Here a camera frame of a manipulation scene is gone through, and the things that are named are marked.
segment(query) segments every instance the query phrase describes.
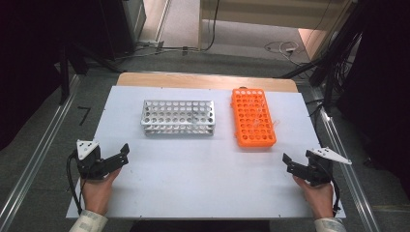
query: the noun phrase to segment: white sleeve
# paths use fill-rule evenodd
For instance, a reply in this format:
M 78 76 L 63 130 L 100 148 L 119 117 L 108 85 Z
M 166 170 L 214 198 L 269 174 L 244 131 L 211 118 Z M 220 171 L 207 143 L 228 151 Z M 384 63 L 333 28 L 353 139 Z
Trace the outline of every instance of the white sleeve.
M 70 232 L 102 232 L 107 221 L 104 216 L 83 210 Z
M 346 232 L 344 225 L 339 219 L 328 217 L 314 222 L 317 232 Z

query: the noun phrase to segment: white bracket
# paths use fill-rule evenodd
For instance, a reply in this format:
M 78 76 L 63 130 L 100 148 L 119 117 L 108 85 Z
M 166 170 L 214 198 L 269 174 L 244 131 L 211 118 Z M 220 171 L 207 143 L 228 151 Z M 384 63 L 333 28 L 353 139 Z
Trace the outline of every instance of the white bracket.
M 97 146 L 99 146 L 99 142 L 97 141 L 84 141 L 84 140 L 77 140 L 77 151 L 78 151 L 78 158 L 80 160 L 84 160 Z
M 329 148 L 320 148 L 320 149 L 310 149 L 315 155 L 322 157 L 324 159 L 338 161 L 346 164 L 352 164 L 350 159 L 346 159 L 338 153 L 332 151 Z

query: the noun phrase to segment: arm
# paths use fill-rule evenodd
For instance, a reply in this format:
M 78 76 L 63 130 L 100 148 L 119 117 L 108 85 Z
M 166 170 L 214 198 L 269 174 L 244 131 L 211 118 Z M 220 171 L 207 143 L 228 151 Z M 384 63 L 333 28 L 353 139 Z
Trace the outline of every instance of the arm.
M 111 197 L 112 183 L 121 169 L 108 174 L 102 181 L 85 182 L 82 194 L 84 196 L 85 210 L 73 225 L 71 232 L 101 232 L 108 219 L 104 216 L 108 211 L 108 201 Z
M 334 218 L 333 215 L 333 187 L 331 184 L 325 184 L 318 187 L 308 185 L 305 180 L 293 176 L 305 193 L 305 199 L 312 209 L 315 219 L 314 225 L 317 232 L 345 232 L 341 221 Z

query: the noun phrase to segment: hand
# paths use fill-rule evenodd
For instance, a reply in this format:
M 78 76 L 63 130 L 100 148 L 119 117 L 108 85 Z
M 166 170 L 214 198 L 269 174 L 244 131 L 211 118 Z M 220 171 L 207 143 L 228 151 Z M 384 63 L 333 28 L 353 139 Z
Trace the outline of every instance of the hand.
M 82 189 L 82 195 L 84 196 L 85 210 L 94 212 L 101 216 L 104 216 L 108 211 L 108 201 L 111 198 L 112 183 L 115 178 L 120 174 L 121 168 L 109 173 L 101 181 L 87 180 Z M 84 180 L 81 179 L 81 186 L 84 184 Z
M 324 184 L 312 187 L 305 180 L 293 176 L 305 193 L 305 199 L 313 210 L 314 219 L 333 218 L 333 187 L 331 184 Z

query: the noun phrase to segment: orange plastic tray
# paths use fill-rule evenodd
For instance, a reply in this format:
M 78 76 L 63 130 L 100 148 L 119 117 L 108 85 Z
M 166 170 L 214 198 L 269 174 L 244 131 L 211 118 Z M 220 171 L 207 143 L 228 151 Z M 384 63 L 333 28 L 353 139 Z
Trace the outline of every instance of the orange plastic tray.
M 231 106 L 240 147 L 271 147 L 277 142 L 263 90 L 234 89 Z

